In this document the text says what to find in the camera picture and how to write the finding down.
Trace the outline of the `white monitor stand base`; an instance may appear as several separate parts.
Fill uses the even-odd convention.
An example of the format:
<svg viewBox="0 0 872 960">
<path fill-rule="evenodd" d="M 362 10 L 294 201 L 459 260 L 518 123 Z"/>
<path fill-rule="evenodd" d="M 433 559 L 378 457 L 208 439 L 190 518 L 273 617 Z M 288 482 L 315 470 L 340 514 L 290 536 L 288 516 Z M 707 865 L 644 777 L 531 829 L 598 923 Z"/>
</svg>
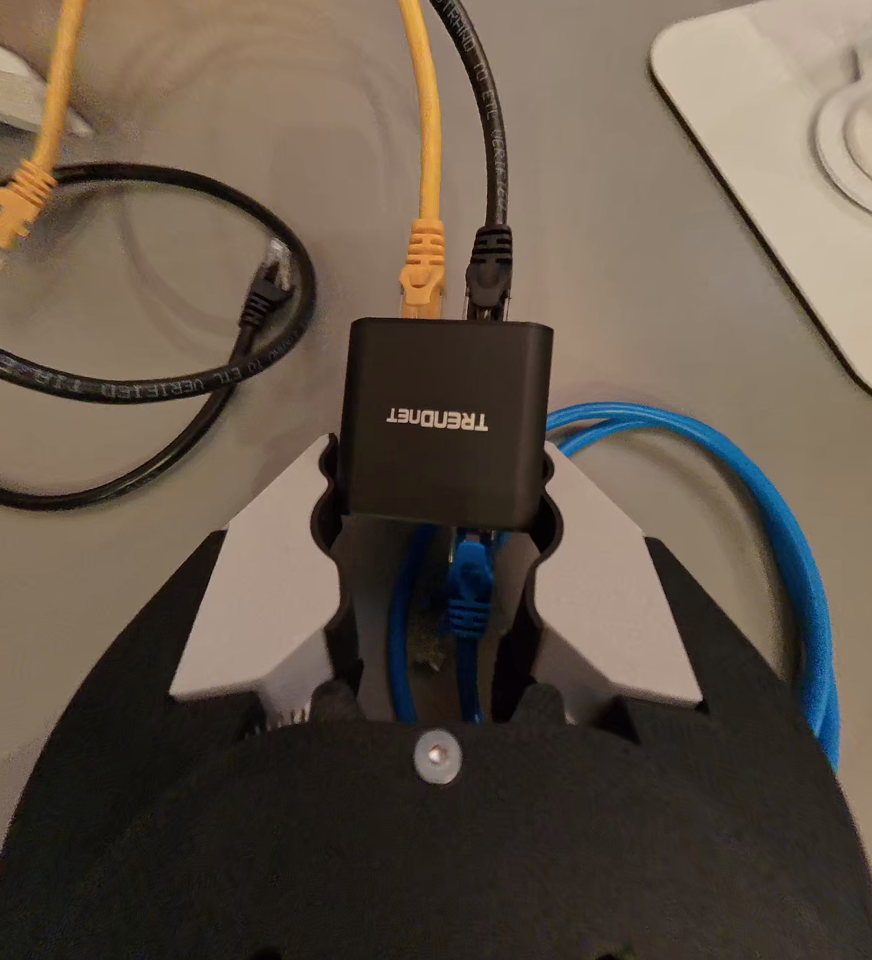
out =
<svg viewBox="0 0 872 960">
<path fill-rule="evenodd" d="M 872 393 L 872 2 L 757 2 L 655 38 L 658 88 Z"/>
</svg>

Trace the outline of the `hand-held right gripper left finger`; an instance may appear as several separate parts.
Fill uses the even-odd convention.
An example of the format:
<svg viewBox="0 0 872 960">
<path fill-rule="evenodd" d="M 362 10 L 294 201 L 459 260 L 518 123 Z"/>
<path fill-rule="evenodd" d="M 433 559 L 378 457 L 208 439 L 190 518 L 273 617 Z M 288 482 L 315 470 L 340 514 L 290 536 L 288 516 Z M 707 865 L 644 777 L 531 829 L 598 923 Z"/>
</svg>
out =
<svg viewBox="0 0 872 960">
<path fill-rule="evenodd" d="M 331 555 L 343 528 L 338 441 L 318 438 L 228 523 L 170 695 L 255 694 L 272 722 L 298 722 L 319 686 L 357 688 L 350 590 Z"/>
</svg>

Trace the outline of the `black network switch box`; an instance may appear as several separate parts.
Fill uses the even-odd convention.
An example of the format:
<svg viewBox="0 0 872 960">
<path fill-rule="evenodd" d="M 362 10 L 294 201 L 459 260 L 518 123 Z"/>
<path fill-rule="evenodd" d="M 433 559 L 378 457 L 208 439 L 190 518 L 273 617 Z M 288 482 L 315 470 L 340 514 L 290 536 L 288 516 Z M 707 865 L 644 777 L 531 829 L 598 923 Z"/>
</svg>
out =
<svg viewBox="0 0 872 960">
<path fill-rule="evenodd" d="M 527 531 L 544 486 L 553 344 L 536 322 L 356 320 L 337 465 L 346 512 Z"/>
</svg>

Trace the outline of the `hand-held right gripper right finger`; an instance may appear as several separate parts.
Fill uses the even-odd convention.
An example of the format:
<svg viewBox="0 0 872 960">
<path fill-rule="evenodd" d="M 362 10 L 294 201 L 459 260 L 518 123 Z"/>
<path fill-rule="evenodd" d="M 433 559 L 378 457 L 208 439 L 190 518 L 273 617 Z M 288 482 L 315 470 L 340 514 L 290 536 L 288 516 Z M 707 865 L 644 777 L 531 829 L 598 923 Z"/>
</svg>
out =
<svg viewBox="0 0 872 960">
<path fill-rule="evenodd" d="M 693 710 L 703 702 L 640 527 L 554 443 L 544 447 L 538 551 L 495 660 L 495 720 L 549 685 L 570 723 L 590 724 L 618 697 Z"/>
</svg>

